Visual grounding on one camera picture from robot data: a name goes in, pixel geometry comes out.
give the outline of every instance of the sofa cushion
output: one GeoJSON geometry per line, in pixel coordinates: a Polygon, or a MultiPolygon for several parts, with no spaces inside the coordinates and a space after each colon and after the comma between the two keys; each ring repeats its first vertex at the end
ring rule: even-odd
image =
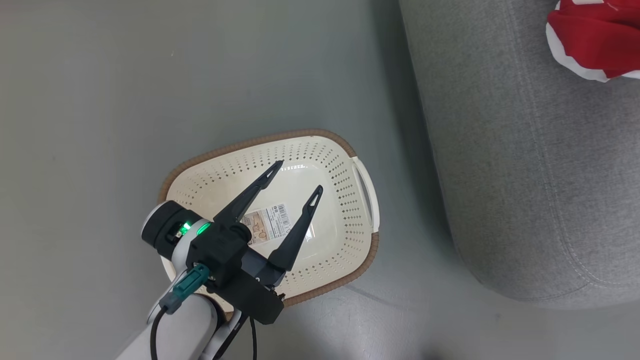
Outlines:
{"type": "Polygon", "coordinates": [[[401,0],[452,235],[512,299],[640,299],[640,81],[556,63],[555,5],[401,0]]]}

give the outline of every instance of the brown basket rim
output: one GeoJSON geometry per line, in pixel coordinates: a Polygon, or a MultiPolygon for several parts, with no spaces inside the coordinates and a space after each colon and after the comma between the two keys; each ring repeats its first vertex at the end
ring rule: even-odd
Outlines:
{"type": "MultiPolygon", "coordinates": [[[[234,145],[229,145],[225,147],[221,147],[219,149],[215,149],[213,151],[206,152],[205,154],[198,155],[194,158],[191,158],[180,165],[178,165],[175,169],[173,169],[169,175],[164,180],[162,187],[160,188],[160,193],[158,194],[157,202],[158,204],[166,201],[166,196],[169,193],[169,187],[173,184],[174,180],[178,178],[178,176],[183,173],[183,171],[187,170],[190,167],[193,167],[197,164],[203,163],[207,160],[211,160],[213,158],[217,158],[218,156],[226,155],[234,151],[246,149],[248,147],[262,145],[268,142],[275,142],[279,140],[286,140],[291,138],[301,138],[304,136],[321,136],[323,138],[327,138],[329,140],[333,140],[338,143],[349,155],[350,158],[356,156],[356,152],[353,148],[345,141],[345,139],[341,138],[339,135],[332,133],[331,131],[322,130],[322,129],[304,129],[304,130],[295,130],[288,131],[285,133],[279,133],[274,135],[262,136],[259,138],[254,138],[250,140],[245,140],[243,142],[236,143],[234,145]]],[[[332,281],[326,285],[320,286],[317,289],[307,291],[306,293],[302,293],[300,295],[296,295],[294,297],[288,298],[284,300],[284,306],[291,306],[298,304],[303,301],[310,300],[314,297],[320,296],[324,293],[328,293],[329,291],[335,290],[345,284],[348,284],[351,281],[359,278],[371,265],[373,259],[376,257],[376,253],[378,252],[378,242],[380,240],[379,232],[375,232],[371,234],[371,247],[369,247],[369,253],[365,260],[360,264],[360,266],[353,272],[337,279],[336,281],[332,281]]]]}

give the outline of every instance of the gray floor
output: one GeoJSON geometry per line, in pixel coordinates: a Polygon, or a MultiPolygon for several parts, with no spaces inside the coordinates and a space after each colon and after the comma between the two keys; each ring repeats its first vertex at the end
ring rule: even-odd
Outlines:
{"type": "MultiPolygon", "coordinates": [[[[164,176],[305,127],[382,211],[370,269],[259,326],[261,359],[636,359],[640,304],[546,311],[456,259],[393,1],[0,4],[0,357],[104,359],[168,284],[138,237],[164,176]]],[[[227,358],[250,358],[244,329],[227,358]]]]}

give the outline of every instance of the barcode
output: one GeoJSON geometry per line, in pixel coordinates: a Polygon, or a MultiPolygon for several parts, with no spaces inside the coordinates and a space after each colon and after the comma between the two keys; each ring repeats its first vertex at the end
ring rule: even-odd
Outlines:
{"type": "Polygon", "coordinates": [[[280,213],[280,219],[282,220],[283,226],[289,226],[289,214],[287,214],[287,210],[284,207],[284,204],[278,205],[278,212],[280,213]]]}

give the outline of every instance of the green led light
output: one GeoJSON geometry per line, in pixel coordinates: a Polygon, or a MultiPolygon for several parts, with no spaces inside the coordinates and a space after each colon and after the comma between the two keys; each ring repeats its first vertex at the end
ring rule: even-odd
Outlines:
{"type": "Polygon", "coordinates": [[[182,233],[182,235],[185,235],[187,231],[189,231],[189,229],[191,229],[191,225],[189,225],[188,222],[185,222],[184,225],[180,228],[180,232],[182,233]]]}
{"type": "Polygon", "coordinates": [[[201,226],[201,227],[198,229],[198,233],[197,233],[196,235],[200,235],[200,234],[202,234],[202,232],[203,232],[203,231],[205,231],[209,226],[211,226],[211,223],[210,223],[210,222],[208,222],[208,223],[204,224],[203,226],[201,226]]]}

